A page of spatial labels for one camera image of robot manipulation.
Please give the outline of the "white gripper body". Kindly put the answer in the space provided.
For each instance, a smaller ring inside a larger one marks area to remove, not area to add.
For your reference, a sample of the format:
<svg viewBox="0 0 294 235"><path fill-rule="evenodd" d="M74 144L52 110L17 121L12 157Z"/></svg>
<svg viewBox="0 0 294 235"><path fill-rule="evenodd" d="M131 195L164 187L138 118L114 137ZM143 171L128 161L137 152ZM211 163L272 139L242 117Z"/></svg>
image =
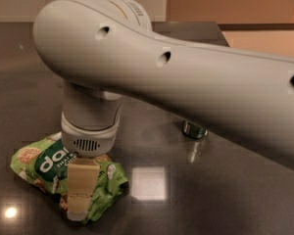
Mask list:
<svg viewBox="0 0 294 235"><path fill-rule="evenodd" d="M71 153L80 157L94 158L110 152L115 144L120 118L110 127L86 130L74 126L62 115L62 143Z"/></svg>

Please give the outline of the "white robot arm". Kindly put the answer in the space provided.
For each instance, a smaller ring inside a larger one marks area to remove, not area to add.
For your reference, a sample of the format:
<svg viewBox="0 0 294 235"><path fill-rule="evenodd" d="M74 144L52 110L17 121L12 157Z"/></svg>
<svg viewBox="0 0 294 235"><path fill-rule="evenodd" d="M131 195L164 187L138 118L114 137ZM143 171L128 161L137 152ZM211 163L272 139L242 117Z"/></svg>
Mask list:
<svg viewBox="0 0 294 235"><path fill-rule="evenodd" d="M65 82L64 147L109 152L121 97L140 99L294 170L294 58L168 38L133 0L56 0L33 25Z"/></svg>

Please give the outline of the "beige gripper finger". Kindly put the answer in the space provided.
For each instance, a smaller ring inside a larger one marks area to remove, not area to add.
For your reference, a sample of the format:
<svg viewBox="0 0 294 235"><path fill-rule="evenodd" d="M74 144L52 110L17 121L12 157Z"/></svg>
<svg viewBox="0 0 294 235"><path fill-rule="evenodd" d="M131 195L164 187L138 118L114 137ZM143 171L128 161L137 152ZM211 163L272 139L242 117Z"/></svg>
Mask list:
<svg viewBox="0 0 294 235"><path fill-rule="evenodd" d="M76 158L68 164L68 211L72 221L86 218L100 166L94 159Z"/></svg>

